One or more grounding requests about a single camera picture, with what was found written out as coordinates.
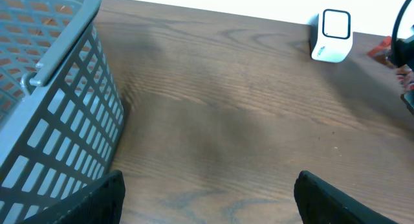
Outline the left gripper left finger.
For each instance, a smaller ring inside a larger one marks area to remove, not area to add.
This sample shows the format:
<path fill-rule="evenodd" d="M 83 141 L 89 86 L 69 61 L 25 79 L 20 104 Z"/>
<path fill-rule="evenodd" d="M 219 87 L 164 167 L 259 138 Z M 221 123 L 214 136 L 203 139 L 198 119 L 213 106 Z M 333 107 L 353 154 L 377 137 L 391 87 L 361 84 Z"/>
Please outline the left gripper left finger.
<path fill-rule="evenodd" d="M 124 198 L 123 174 L 114 170 L 23 223 L 119 224 Z"/>

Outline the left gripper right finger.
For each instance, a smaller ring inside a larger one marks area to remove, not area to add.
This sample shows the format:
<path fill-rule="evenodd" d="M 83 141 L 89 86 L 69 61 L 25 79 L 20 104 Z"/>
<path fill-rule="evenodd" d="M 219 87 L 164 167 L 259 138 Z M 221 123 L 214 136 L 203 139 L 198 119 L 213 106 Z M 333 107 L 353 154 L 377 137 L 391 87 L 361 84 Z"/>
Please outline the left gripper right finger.
<path fill-rule="evenodd" d="M 296 179 L 294 199 L 304 224 L 397 224 L 306 170 Z"/>

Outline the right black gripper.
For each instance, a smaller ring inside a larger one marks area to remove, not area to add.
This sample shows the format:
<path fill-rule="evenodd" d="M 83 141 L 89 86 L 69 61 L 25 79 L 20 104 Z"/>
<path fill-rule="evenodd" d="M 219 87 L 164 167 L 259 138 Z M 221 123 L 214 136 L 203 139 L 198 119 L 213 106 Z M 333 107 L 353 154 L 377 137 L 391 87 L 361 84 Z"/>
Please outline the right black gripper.
<path fill-rule="evenodd" d="M 413 114 L 413 36 L 407 39 L 392 37 L 389 60 L 395 66 L 398 81 L 403 88 L 400 98 Z"/>

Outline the red chocolate bar wrapper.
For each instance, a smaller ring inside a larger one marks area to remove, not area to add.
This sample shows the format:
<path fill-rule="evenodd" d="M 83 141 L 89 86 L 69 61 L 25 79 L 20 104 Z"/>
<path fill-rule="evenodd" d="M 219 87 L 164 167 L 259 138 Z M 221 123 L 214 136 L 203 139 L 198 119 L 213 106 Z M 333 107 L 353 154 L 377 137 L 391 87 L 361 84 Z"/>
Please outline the red chocolate bar wrapper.
<path fill-rule="evenodd" d="M 367 55 L 374 61 L 385 65 L 395 72 L 399 84 L 403 87 L 404 93 L 413 90 L 413 70 L 408 65 L 399 67 L 391 61 L 391 36 L 386 36 L 380 44 L 371 49 Z"/>

